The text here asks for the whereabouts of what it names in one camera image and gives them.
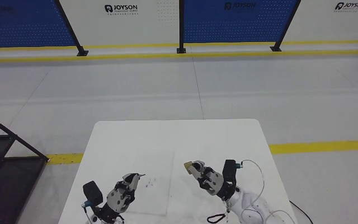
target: joyson logo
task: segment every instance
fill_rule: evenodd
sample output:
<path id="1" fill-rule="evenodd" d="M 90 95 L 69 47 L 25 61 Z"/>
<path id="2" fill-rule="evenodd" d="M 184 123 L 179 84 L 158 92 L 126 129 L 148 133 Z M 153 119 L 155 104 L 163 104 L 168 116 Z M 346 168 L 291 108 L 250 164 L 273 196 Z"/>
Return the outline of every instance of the joyson logo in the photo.
<path id="1" fill-rule="evenodd" d="M 105 10 L 109 16 L 138 15 L 137 4 L 106 4 Z"/>
<path id="2" fill-rule="evenodd" d="M 225 3 L 225 11 L 245 11 L 253 10 L 256 7 L 256 2 L 227 2 Z"/>
<path id="3" fill-rule="evenodd" d="M 335 7 L 335 12 L 357 12 L 358 2 L 340 2 Z"/>

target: blue fence panel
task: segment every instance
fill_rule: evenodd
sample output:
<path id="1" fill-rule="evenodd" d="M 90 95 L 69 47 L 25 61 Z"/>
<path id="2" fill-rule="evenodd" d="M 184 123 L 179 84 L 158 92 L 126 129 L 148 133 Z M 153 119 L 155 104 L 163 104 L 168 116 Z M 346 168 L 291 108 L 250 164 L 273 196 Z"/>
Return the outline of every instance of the blue fence panel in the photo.
<path id="1" fill-rule="evenodd" d="M 0 48 L 74 45 L 54 0 L 0 1 Z"/>
<path id="2" fill-rule="evenodd" d="M 184 43 L 278 41 L 297 0 L 185 0 Z"/>

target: robotic arm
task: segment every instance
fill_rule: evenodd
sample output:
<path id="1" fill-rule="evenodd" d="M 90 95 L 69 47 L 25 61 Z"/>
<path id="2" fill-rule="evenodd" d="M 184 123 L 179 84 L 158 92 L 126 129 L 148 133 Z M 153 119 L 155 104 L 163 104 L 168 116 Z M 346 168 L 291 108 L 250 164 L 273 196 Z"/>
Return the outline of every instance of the robotic arm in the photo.
<path id="1" fill-rule="evenodd" d="M 240 223 L 246 224 L 282 224 L 282 218 L 270 210 L 267 202 L 253 192 L 248 192 L 236 185 L 236 169 L 242 168 L 242 163 L 226 160 L 223 174 L 206 167 L 202 161 L 184 164 L 189 174 L 199 182 L 199 186 L 210 195 L 218 196 L 226 205 L 227 213 L 234 212 Z"/>
<path id="2" fill-rule="evenodd" d="M 85 213 L 86 207 L 91 207 L 93 216 L 89 222 L 96 222 L 100 219 L 102 223 L 124 223 L 124 219 L 120 215 L 124 213 L 130 203 L 135 199 L 134 193 L 140 180 L 141 175 L 138 173 L 126 174 L 122 181 L 118 181 L 107 195 L 107 202 L 101 208 L 99 205 L 103 202 L 102 193 L 94 181 L 91 181 L 83 186 L 83 192 L 87 201 L 82 204 Z"/>

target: floor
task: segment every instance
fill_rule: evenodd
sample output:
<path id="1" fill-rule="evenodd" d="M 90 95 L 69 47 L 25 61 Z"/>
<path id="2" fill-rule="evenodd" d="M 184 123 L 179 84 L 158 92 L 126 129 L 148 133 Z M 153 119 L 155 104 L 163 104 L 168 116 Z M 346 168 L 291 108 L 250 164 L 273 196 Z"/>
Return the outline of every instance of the floor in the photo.
<path id="1" fill-rule="evenodd" d="M 357 71 L 354 56 L 0 64 L 0 122 L 45 154 L 84 152 L 99 120 L 255 118 L 269 144 L 358 140 Z M 356 223 L 358 151 L 274 159 L 314 223 Z M 57 223 L 77 169 L 47 166 L 19 223 Z"/>

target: black metal post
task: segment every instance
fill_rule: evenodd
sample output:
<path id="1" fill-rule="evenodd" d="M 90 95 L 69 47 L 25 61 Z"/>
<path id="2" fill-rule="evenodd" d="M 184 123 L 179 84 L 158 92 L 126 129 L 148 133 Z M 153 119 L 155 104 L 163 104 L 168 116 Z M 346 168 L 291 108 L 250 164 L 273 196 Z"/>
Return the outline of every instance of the black metal post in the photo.
<path id="1" fill-rule="evenodd" d="M 296 4 L 295 4 L 295 6 L 294 6 L 294 8 L 293 8 L 293 10 L 292 10 L 292 12 L 291 12 L 291 14 L 290 14 L 289 20 L 287 21 L 286 26 L 285 26 L 285 29 L 284 29 L 284 31 L 282 32 L 282 34 L 281 34 L 279 40 L 275 43 L 274 46 L 271 46 L 271 47 L 270 47 L 273 52 L 280 52 L 280 51 L 281 51 L 281 49 L 280 49 L 281 43 L 282 43 L 282 41 L 284 40 L 284 37 L 285 37 L 285 35 L 286 35 L 286 33 L 287 33 L 287 30 L 288 30 L 289 27 L 290 27 L 290 24 L 291 24 L 291 22 L 292 22 L 292 19 L 293 19 L 293 17 L 295 16 L 296 11 L 297 11 L 298 6 L 300 5 L 300 3 L 301 3 L 301 0 L 297 0 L 297 1 L 296 1 Z"/>
<path id="2" fill-rule="evenodd" d="M 41 152 L 39 152 L 37 149 L 33 148 L 32 145 L 28 144 L 25 140 L 23 140 L 22 138 L 20 138 L 19 136 L 17 136 L 17 134 L 15 134 L 14 132 L 10 131 L 8 128 L 6 128 L 4 125 L 0 124 L 0 129 L 3 130 L 4 132 L 6 132 L 11 138 L 13 138 L 14 140 L 20 142 L 21 144 L 23 144 L 26 148 L 28 148 L 29 150 L 31 150 L 32 152 L 36 153 L 38 156 L 40 156 L 43 160 L 45 161 L 50 161 L 49 158 L 47 158 L 44 154 L 42 154 Z"/>
<path id="3" fill-rule="evenodd" d="M 60 0 L 54 0 L 54 2 L 55 2 L 55 4 L 56 4 L 56 6 L 57 6 L 59 12 L 61 13 L 61 16 L 62 16 L 62 18 L 63 18 L 63 21 L 65 22 L 66 27 L 67 27 L 68 31 L 70 32 L 70 34 L 71 34 L 71 36 L 72 36 L 72 38 L 73 38 L 73 40 L 74 40 L 74 43 L 75 43 L 75 45 L 76 45 L 76 47 L 77 47 L 77 49 L 78 49 L 78 54 L 77 54 L 77 56 L 87 56 L 88 50 L 84 50 L 83 46 L 81 46 L 81 45 L 79 44 L 79 41 L 78 41 L 78 39 L 77 39 L 77 37 L 76 37 L 76 34 L 74 33 L 74 31 L 73 31 L 73 29 L 72 29 L 72 27 L 71 27 L 71 24 L 70 24 L 69 21 L 68 21 L 68 18 L 67 18 L 67 16 L 66 16 L 66 13 L 65 13 L 65 11 L 64 11 L 63 8 L 62 8 L 62 5 L 61 5 L 61 3 L 60 3 Z"/>
<path id="4" fill-rule="evenodd" d="M 179 48 L 177 48 L 177 53 L 186 53 L 184 48 L 184 0 L 179 0 Z"/>

